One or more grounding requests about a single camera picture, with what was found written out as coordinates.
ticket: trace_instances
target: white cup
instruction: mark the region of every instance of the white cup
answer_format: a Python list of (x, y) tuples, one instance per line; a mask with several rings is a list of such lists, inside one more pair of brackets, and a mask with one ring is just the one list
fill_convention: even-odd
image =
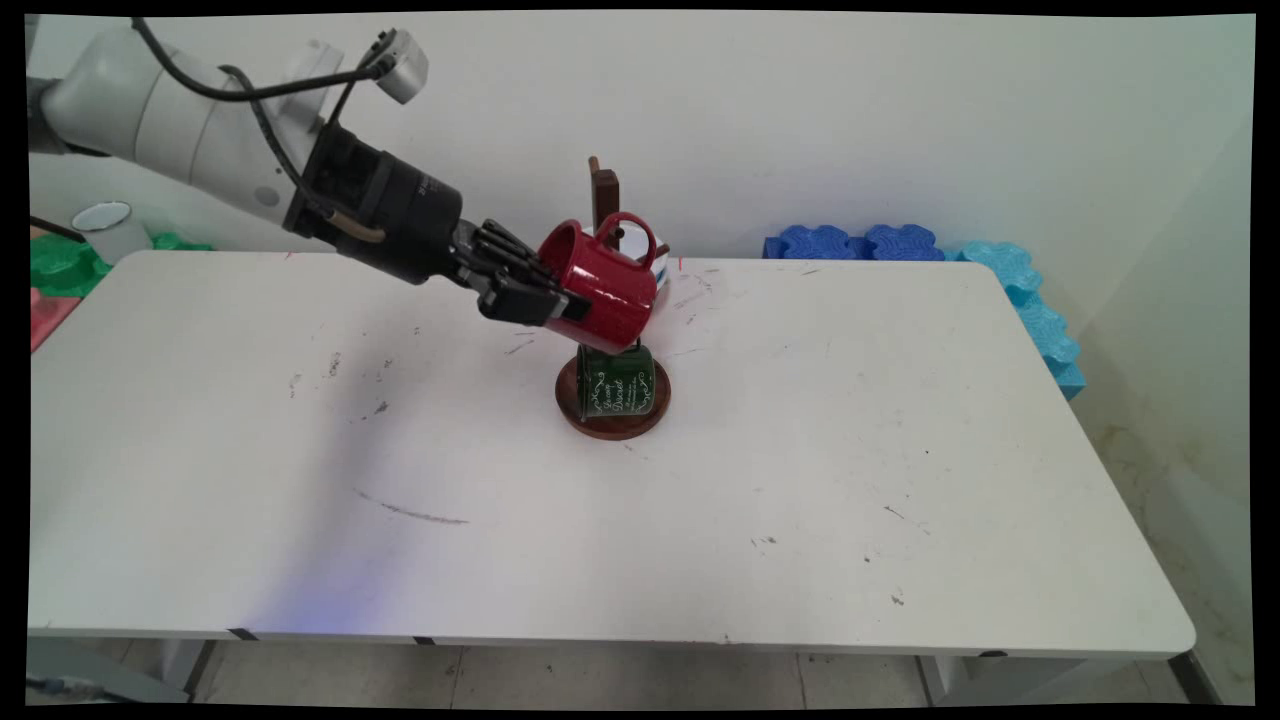
[(115, 265), (131, 252), (151, 249), (151, 238), (128, 202), (91, 205), (72, 218), (72, 229), (83, 234), (108, 265)]

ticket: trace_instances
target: green mug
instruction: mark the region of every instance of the green mug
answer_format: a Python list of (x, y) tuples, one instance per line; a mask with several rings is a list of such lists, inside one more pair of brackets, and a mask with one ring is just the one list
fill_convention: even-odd
[(579, 419), (648, 414), (657, 379), (653, 355), (640, 341), (617, 355), (577, 346)]

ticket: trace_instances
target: red mug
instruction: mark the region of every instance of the red mug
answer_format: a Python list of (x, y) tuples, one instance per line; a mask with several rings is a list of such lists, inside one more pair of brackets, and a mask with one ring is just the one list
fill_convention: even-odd
[[(603, 242), (622, 220), (640, 225), (649, 236), (649, 252), (643, 263)], [(591, 307), (579, 322), (556, 318), (545, 327), (611, 355), (631, 347), (649, 323), (658, 295), (658, 283), (649, 270), (657, 256), (658, 238), (631, 213), (604, 218), (595, 236), (582, 232), (577, 220), (564, 220), (543, 241), (538, 258), (556, 274), (561, 287), (590, 300)]]

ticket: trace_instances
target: pink foam block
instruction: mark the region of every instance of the pink foam block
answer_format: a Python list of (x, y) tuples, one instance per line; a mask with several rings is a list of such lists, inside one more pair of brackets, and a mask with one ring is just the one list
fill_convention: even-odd
[(79, 305), (79, 297), (45, 297), (38, 290), (31, 288), (31, 351), (35, 352), (45, 342), (54, 328)]

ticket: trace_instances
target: wooden mug stand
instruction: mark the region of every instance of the wooden mug stand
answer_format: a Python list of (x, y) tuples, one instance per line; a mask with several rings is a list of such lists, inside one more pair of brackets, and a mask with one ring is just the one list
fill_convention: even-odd
[[(594, 227), (599, 228), (604, 223), (604, 218), (622, 209), (621, 186), (617, 173), (600, 169), (600, 161), (595, 155), (588, 160), (588, 167), (591, 170), (591, 220), (595, 223)], [(618, 228), (609, 233), (609, 237), (602, 238), (602, 242), (618, 250), (621, 236), (622, 228)], [(667, 250), (667, 246), (663, 246), (662, 250)], [(561, 368), (559, 375), (556, 377), (556, 404), (559, 405), (568, 424), (584, 434), (598, 439), (631, 439), (657, 425), (671, 402), (671, 378), (667, 377), (667, 370), (657, 360), (653, 361), (653, 369), (657, 375), (653, 410), (644, 415), (616, 415), (582, 420), (577, 400), (577, 354), (573, 354), (573, 357)]]

